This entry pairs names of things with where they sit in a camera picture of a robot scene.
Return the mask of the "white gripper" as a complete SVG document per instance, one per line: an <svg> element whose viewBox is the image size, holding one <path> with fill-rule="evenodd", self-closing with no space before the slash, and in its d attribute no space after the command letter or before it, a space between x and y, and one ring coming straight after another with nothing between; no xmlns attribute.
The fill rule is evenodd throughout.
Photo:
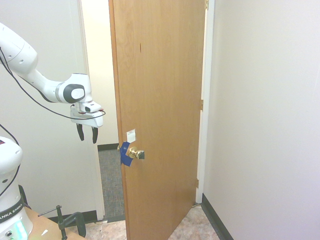
<svg viewBox="0 0 320 240"><path fill-rule="evenodd" d="M97 143L98 128L103 126L103 113L101 111L80 113L76 110L74 104L70 106L70 117L73 123L76 123L76 129L81 141L84 141L83 125L92 127L92 142Z"/></svg>

